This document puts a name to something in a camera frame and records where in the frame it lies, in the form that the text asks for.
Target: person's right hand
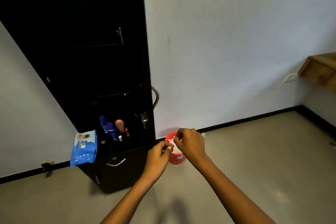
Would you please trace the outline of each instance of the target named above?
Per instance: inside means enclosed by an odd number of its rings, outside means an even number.
[[[199,168],[199,165],[209,158],[205,153],[204,137],[194,128],[180,128],[174,138],[174,143],[196,168]]]

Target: blue wipes package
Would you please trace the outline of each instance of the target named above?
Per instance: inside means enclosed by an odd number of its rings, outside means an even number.
[[[70,166],[86,162],[93,163],[97,154],[97,133],[95,130],[77,133],[71,153]]]

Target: forearm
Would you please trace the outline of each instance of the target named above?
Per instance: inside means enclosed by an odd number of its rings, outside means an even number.
[[[235,224],[274,224],[210,158],[198,164],[196,168],[208,181]]]
[[[142,198],[152,187],[153,182],[142,176],[128,191],[124,198],[106,216],[101,224],[129,223],[138,208]]]

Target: black baseboard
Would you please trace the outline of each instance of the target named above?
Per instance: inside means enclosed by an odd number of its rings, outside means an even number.
[[[54,164],[54,165],[50,166],[49,171],[54,171],[56,169],[69,167],[69,166],[70,166],[70,161],[57,163],[57,164]],[[38,174],[41,174],[41,173],[42,173],[42,167],[36,168],[36,169],[33,169],[33,170],[29,170],[29,171],[25,171],[25,172],[22,172],[22,173],[14,174],[14,175],[1,177],[0,178],[0,184],[6,183],[6,182],[11,182],[11,181],[14,181],[14,180],[19,180],[19,179],[26,178],[26,177],[33,176],[33,175],[38,175]]]
[[[261,118],[266,118],[266,117],[269,117],[269,116],[277,115],[277,114],[284,113],[284,112],[291,112],[291,111],[297,111],[301,115],[305,116],[307,119],[311,120],[313,123],[315,123],[321,129],[325,130],[331,136],[336,138],[336,127],[334,127],[329,122],[327,122],[326,120],[324,120],[323,118],[321,118],[316,113],[312,112],[311,110],[309,110],[307,107],[305,107],[303,105],[289,107],[289,108],[274,111],[274,112],[264,113],[264,114],[261,114],[261,115],[252,116],[252,117],[241,119],[241,120],[230,121],[230,122],[226,122],[226,123],[223,123],[223,124],[219,124],[219,125],[215,125],[215,126],[211,126],[211,127],[207,127],[207,128],[201,128],[201,129],[198,129],[197,131],[200,132],[200,133],[202,133],[202,132],[206,133],[206,132],[216,130],[216,129],[219,129],[219,128],[226,128],[226,127],[241,124],[241,123],[244,123],[244,122],[248,122],[248,121],[252,121],[252,120],[258,120],[258,119],[261,119]],[[160,141],[163,141],[163,140],[165,140],[165,137],[157,139],[156,143],[159,143]],[[69,161],[54,164],[54,165],[51,166],[51,171],[56,170],[56,169],[60,169],[60,168],[64,168],[64,167],[69,167],[69,166],[70,166]],[[32,175],[38,175],[38,174],[41,174],[41,171],[42,171],[42,168],[37,168],[37,169],[29,170],[29,171],[26,171],[26,172],[18,173],[18,174],[15,174],[15,175],[9,175],[9,176],[6,176],[6,177],[2,177],[2,178],[0,178],[0,184],[6,183],[6,182],[11,182],[11,181],[22,179],[22,178],[26,178],[26,177],[29,177],[29,176],[32,176]]]

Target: beige floor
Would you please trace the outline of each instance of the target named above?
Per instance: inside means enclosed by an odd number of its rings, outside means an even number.
[[[332,138],[296,112],[208,132],[217,166],[277,223],[336,222]],[[99,223],[128,189],[104,195],[78,169],[0,185],[1,223]],[[188,162],[168,165],[132,222],[233,223]]]

